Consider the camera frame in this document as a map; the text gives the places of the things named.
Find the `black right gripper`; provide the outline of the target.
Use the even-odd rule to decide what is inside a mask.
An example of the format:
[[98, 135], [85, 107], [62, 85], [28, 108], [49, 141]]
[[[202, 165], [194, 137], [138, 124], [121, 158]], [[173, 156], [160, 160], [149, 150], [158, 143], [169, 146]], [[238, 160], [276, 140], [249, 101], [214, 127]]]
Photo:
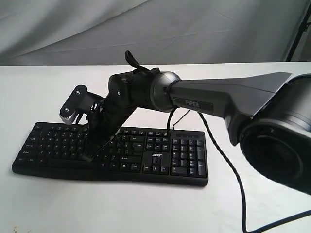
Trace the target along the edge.
[[101, 100], [88, 122], [88, 137], [81, 152], [81, 159], [95, 162], [102, 157], [111, 142], [121, 145], [121, 139], [116, 133], [134, 111], [135, 105], [127, 100], [117, 100], [113, 97]]

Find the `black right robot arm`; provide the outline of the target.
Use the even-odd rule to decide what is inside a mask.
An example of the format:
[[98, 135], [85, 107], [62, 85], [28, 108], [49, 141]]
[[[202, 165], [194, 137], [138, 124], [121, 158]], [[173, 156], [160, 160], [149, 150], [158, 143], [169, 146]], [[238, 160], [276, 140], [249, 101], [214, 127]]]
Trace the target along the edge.
[[311, 76], [276, 72], [246, 78], [182, 80], [158, 68], [112, 75], [93, 101], [87, 156], [93, 157], [136, 108], [187, 108], [225, 121], [233, 146], [266, 178], [311, 192]]

